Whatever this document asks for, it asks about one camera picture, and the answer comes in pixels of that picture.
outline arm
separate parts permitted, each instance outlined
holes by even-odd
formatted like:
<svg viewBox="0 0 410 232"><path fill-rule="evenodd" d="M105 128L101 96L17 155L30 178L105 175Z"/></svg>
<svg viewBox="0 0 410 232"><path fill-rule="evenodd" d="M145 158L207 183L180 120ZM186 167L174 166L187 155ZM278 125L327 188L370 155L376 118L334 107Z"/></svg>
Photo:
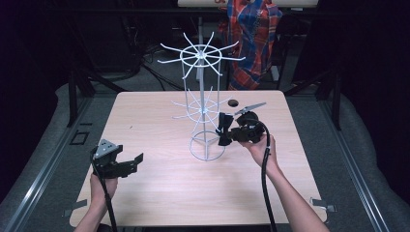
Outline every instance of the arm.
<svg viewBox="0 0 410 232"><path fill-rule="evenodd" d="M115 190L117 189L117 184L118 178L105 180L106 189L111 198L114 196ZM100 183L99 178L94 174L92 174L90 177L90 186L90 208L74 230L75 232L97 231L100 222L107 211L103 187Z"/></svg>
<svg viewBox="0 0 410 232"><path fill-rule="evenodd" d="M257 164L262 165L267 136L264 134L258 143L241 142L248 148ZM277 161L274 138L271 136L271 155L266 165L266 174L278 192L280 202L293 231L329 231L320 217L311 209L305 199L297 192L283 175Z"/></svg>

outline rotating display rack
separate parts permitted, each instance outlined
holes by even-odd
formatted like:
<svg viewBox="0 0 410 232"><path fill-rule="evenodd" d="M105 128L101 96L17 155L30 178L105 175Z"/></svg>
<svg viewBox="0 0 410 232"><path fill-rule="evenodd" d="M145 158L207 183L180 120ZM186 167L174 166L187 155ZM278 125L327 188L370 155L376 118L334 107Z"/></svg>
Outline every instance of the rotating display rack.
<svg viewBox="0 0 410 232"><path fill-rule="evenodd" d="M173 103L183 106L186 109L186 114L173 118L190 118L192 121L194 121L195 125L191 132L192 137L190 139L190 152L200 160L215 160L223 154L225 147L218 146L219 136L215 133L215 129L218 127L218 123L215 124L214 121L219 119L220 104L229 100L220 100L220 77L222 76L222 74L220 73L220 61L241 61L244 60L245 57L223 57L222 51L235 46L237 43L225 46L223 48L216 48L214 46L211 46L210 43L212 41L212 38L214 37L214 33L212 33L210 40L206 44L193 44L190 39L188 39L185 33L184 37L190 44L184 49L169 47L161 43L161 46L166 49L180 52L180 57L178 59L168 61L159 60L158 62L162 64L181 62L183 72L182 79L184 80L186 100L185 104L177 103L175 101L173 101ZM213 70L218 77L217 98L215 100L211 99L211 97L213 96L213 87L211 87L208 93L205 94L205 68L211 68L211 70ZM196 69L197 71L197 77L199 80L199 96L195 96L194 93L187 87L187 77L193 69Z"/></svg>

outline plaid shirt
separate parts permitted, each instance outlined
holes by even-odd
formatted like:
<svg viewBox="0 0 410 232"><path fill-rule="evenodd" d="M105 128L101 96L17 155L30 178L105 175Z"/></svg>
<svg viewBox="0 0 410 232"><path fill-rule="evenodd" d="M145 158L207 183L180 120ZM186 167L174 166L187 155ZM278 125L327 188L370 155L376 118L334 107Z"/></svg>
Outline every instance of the plaid shirt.
<svg viewBox="0 0 410 232"><path fill-rule="evenodd" d="M243 61L232 61L233 78L230 90L256 89L262 73L271 67L272 45L275 31L282 16L278 6L271 0L229 0L228 42L233 57L246 57Z"/></svg>

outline forearm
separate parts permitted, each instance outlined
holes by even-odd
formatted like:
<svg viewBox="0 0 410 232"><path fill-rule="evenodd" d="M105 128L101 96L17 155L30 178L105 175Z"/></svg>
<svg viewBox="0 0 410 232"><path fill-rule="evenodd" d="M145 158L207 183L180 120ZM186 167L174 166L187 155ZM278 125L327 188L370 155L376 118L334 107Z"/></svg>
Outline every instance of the forearm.
<svg viewBox="0 0 410 232"><path fill-rule="evenodd" d="M267 175L278 192L293 231L329 231L306 200L288 182L278 166L268 167Z"/></svg>
<svg viewBox="0 0 410 232"><path fill-rule="evenodd" d="M97 231L101 220L106 213L105 203L91 204L84 218L78 224L75 232Z"/></svg>

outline black curtain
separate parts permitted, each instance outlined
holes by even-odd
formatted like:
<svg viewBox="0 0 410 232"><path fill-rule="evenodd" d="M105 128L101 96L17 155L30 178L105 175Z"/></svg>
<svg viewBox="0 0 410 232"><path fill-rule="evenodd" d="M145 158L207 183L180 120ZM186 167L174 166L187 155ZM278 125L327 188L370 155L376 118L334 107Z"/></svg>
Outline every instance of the black curtain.
<svg viewBox="0 0 410 232"><path fill-rule="evenodd" d="M318 11L341 15L313 20L294 80L340 64L341 91L366 124L379 169L410 203L409 12L385 0L321 0Z"/></svg>
<svg viewBox="0 0 410 232"><path fill-rule="evenodd" d="M39 2L3 1L0 11L2 201L50 122L69 63Z"/></svg>

